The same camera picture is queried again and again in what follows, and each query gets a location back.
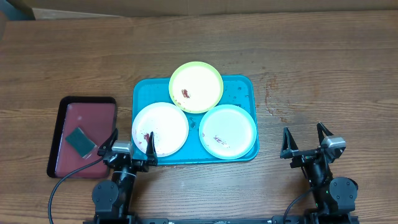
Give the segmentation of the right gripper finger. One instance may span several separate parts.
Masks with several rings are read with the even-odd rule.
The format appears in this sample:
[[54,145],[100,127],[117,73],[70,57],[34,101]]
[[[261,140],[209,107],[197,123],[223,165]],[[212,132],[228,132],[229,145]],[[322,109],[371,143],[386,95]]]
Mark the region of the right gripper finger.
[[280,158],[290,159],[296,156],[299,149],[288,127],[284,128],[282,141],[283,143],[280,151]]
[[322,145],[322,142],[326,136],[332,136],[333,133],[330,132],[323,123],[319,122],[317,123],[317,133],[318,133],[318,140],[319,140],[319,145]]

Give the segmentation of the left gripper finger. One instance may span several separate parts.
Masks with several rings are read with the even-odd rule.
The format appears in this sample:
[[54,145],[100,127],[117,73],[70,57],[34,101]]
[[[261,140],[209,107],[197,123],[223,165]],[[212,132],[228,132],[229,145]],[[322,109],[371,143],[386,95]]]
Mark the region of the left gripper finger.
[[98,156],[105,156],[108,151],[111,151],[111,148],[115,141],[118,139],[118,129],[115,128],[112,134],[110,135],[105,142],[98,147],[97,155]]
[[150,166],[157,166],[158,165],[158,157],[157,157],[157,153],[155,150],[154,133],[153,132],[146,135],[146,141],[147,141],[147,148],[146,148],[147,163]]

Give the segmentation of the green scrub sponge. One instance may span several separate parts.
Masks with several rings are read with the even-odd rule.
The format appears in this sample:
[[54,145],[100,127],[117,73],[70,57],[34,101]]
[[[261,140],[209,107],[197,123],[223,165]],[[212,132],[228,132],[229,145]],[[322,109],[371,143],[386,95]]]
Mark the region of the green scrub sponge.
[[69,143],[80,157],[86,159],[91,156],[96,144],[88,138],[81,128],[75,128],[67,137],[66,142]]

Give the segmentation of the white plate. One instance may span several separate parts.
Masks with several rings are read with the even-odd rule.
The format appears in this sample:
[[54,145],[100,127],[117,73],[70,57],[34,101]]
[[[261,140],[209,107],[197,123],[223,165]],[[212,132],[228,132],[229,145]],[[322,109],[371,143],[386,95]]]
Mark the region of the white plate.
[[154,134],[155,151],[159,157],[176,153],[187,140],[189,132],[185,113],[171,103],[158,102],[146,106],[134,118],[132,140],[146,152],[150,134]]

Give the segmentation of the yellow-green plate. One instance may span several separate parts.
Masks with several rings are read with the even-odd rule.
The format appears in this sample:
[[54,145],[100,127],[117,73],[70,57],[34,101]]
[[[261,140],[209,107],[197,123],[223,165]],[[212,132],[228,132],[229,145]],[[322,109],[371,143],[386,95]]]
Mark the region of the yellow-green plate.
[[172,102],[187,113],[199,114],[214,108],[223,91],[219,71],[205,62],[187,62],[179,66],[169,81]]

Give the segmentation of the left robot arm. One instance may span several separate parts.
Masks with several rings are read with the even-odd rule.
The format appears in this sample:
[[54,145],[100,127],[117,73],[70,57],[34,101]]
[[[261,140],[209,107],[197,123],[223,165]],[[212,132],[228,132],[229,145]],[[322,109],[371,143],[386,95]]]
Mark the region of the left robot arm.
[[146,137],[145,159],[133,158],[131,143],[118,141],[118,130],[99,147],[98,155],[113,170],[111,180],[98,183],[92,191],[95,205],[94,223],[142,223],[134,212],[129,210],[132,190],[138,172],[148,172],[150,166],[158,164],[154,146],[154,133]]

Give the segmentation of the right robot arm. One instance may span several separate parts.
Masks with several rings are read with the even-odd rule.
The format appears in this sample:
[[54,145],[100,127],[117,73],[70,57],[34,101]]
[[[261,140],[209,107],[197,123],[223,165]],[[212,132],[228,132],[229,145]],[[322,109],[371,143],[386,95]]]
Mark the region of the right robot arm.
[[355,223],[358,219],[350,213],[355,210],[358,184],[347,177],[333,177],[329,166],[340,158],[346,141],[330,132],[323,123],[317,124],[317,133],[317,148],[301,151],[290,130],[284,128],[280,158],[291,159],[293,169],[301,168],[310,188],[288,206],[282,221],[287,221],[293,205],[312,194],[316,207],[305,211],[301,223]]

